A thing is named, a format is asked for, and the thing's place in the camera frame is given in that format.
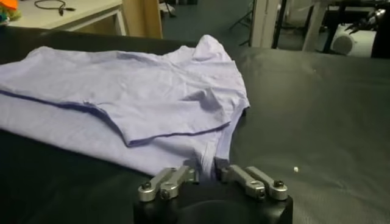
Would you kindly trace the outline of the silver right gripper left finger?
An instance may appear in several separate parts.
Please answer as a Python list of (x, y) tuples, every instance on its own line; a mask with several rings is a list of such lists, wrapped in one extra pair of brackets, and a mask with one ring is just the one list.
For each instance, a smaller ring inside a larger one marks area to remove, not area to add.
[(164, 168), (156, 176), (138, 187), (138, 198), (141, 202), (151, 202), (160, 198), (171, 200), (179, 194), (184, 183), (198, 183), (199, 174), (190, 166)]

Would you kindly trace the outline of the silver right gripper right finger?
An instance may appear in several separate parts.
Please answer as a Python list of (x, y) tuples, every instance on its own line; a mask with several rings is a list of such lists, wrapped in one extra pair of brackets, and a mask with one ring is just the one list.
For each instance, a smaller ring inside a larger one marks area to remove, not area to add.
[(238, 165), (215, 165), (216, 176), (223, 183), (238, 183), (246, 195), (262, 200), (270, 197), (273, 200), (288, 199), (288, 187), (281, 180), (274, 180), (260, 169), (250, 166), (245, 169)]

